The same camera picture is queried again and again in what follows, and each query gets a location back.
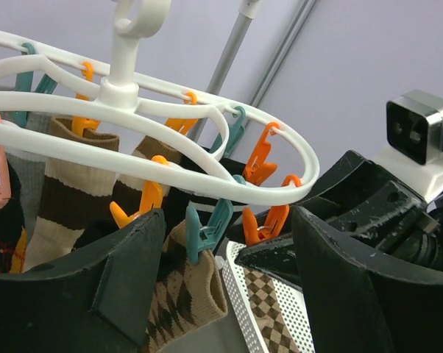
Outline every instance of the screw hole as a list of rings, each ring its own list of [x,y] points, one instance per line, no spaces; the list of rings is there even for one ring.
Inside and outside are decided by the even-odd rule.
[[[398,201],[399,198],[400,198],[400,195],[398,195],[398,193],[391,193],[389,195],[389,197],[387,197],[387,200],[389,202],[396,202],[396,201]]]
[[[349,223],[349,226],[347,227],[347,230],[348,230],[349,232],[355,232],[356,229],[357,229],[357,227],[358,227],[357,223],[355,223],[355,222],[350,222],[350,223]]]
[[[395,131],[395,134],[399,135],[403,131],[403,128],[401,127],[400,123],[395,123],[393,125],[393,130]]]

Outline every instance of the sock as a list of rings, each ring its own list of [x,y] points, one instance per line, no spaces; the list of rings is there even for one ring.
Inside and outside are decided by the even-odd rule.
[[[0,274],[22,272],[27,235],[21,207],[21,183],[8,163],[11,198],[0,209]]]
[[[94,221],[88,225],[82,235],[76,240],[72,251],[87,246],[94,241],[107,237],[117,231],[118,227],[113,219],[99,219]],[[176,268],[177,264],[178,262],[173,257],[169,256],[169,254],[162,253],[156,280],[162,281],[167,278],[167,276]]]
[[[70,118],[53,118],[49,134],[118,151],[116,135],[85,129],[84,137],[71,132]],[[87,225],[109,215],[115,173],[49,158],[25,270],[68,254]]]
[[[242,175],[246,165],[235,160],[231,160],[230,158],[222,158],[220,163],[231,175]],[[190,171],[205,174],[205,172],[196,163],[192,162],[192,160],[188,159],[186,156],[182,156],[180,166]],[[172,228],[185,219],[185,209],[189,204],[192,204],[199,213],[200,223],[203,226],[206,225],[217,202],[218,199],[200,196],[189,190],[171,188],[168,196],[163,200],[163,204],[161,206],[166,219],[166,234],[168,234]],[[228,226],[233,224],[233,222],[239,218],[245,206],[245,204],[240,202],[233,202],[233,217],[231,218]]]
[[[142,352],[159,352],[172,341],[227,314],[222,281],[213,254],[204,250],[199,264],[186,255],[185,222],[177,225],[163,246],[163,253],[183,262],[156,283],[147,327],[148,341]]]
[[[169,162],[179,164],[181,153],[172,147],[146,136],[133,151],[132,156],[151,160],[161,155]],[[116,202],[127,215],[138,211],[141,200],[141,191],[145,180],[133,176],[120,175],[113,186],[112,201]],[[169,186],[161,185],[164,195],[169,192]]]
[[[257,271],[244,269],[249,305],[269,352],[298,353],[282,317],[272,279]]]
[[[0,90],[13,90],[13,88],[0,86]],[[2,120],[12,121],[13,112],[0,112]],[[27,124],[24,129],[48,133],[52,116],[46,113],[29,112]],[[43,180],[45,177],[45,157],[25,157],[24,154],[14,155],[14,151],[6,153],[7,161],[14,168],[21,181],[21,205],[25,217],[25,229],[30,238],[35,230],[40,197],[42,194]]]

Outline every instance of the camera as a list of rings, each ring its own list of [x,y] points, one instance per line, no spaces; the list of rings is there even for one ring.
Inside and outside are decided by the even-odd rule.
[[[413,90],[386,105],[387,140],[394,149],[425,165],[443,153],[443,99]]]

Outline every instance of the black fabric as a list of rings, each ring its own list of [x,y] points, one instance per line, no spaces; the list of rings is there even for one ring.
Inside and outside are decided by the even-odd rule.
[[[0,274],[10,271],[17,242],[24,232],[24,213],[21,206],[21,182],[8,163],[10,192],[9,201],[0,209]]]
[[[102,219],[89,224],[79,239],[73,246],[72,251],[87,246],[96,240],[112,235],[118,231],[117,224],[113,219]],[[156,281],[164,280],[179,264],[180,261],[175,260],[169,254],[162,253],[160,265],[157,271]]]
[[[222,158],[220,160],[220,163],[227,169],[227,171],[231,175],[242,175],[244,167],[246,166],[246,164],[231,160],[230,158]],[[192,162],[192,160],[190,160],[186,156],[182,156],[180,166],[190,171],[196,171],[206,174],[196,163]],[[185,209],[189,205],[189,202],[215,207],[217,201],[217,199],[212,199],[206,196],[196,196],[190,191],[180,190],[178,188],[171,188],[168,196],[164,198],[162,204],[164,217],[166,220],[166,237],[176,225],[178,225],[181,221],[185,219]],[[242,204],[240,202],[233,202],[233,206],[240,205],[245,204]],[[199,213],[200,223],[202,225],[206,225],[208,220],[210,219],[210,216],[212,215],[212,212],[206,212],[204,210],[197,211]],[[233,224],[233,222],[236,221],[240,215],[241,211],[234,212],[228,226]]]

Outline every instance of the hanger hook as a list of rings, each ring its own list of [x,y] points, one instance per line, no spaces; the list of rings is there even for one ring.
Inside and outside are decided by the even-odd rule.
[[[134,1],[139,1],[135,19],[128,19]],[[160,30],[169,14],[171,0],[118,0],[115,31],[123,37],[149,38]]]

